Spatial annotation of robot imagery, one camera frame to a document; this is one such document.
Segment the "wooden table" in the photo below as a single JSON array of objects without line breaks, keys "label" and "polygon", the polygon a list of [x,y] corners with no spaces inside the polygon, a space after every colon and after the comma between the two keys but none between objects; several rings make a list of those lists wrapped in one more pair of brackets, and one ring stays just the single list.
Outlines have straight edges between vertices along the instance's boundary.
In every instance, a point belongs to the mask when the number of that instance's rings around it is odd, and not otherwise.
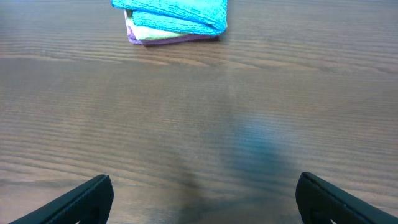
[{"label": "wooden table", "polygon": [[131,45],[109,1],[0,2],[0,222],[98,174],[109,223],[301,223],[310,171],[398,216],[398,2],[236,0]]}]

